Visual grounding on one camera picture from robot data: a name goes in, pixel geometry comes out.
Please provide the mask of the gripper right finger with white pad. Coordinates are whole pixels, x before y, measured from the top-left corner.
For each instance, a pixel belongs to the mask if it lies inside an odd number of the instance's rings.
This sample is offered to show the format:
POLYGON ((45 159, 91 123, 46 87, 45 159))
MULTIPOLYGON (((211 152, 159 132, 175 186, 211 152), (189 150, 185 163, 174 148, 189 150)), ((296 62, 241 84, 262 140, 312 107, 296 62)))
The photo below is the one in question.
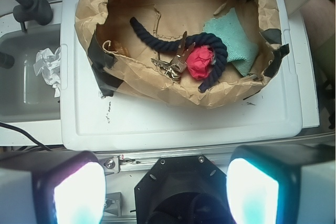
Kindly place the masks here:
POLYGON ((239 146, 226 190, 237 223, 335 223, 335 147, 239 146))

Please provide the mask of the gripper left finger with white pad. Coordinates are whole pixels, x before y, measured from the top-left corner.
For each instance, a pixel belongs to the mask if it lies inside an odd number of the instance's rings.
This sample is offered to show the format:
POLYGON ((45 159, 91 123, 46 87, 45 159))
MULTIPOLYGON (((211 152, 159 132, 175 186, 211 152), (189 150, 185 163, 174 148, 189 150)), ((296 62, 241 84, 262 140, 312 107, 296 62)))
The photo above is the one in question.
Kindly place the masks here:
POLYGON ((1 154, 1 223, 100 223, 105 196, 90 151, 1 154))

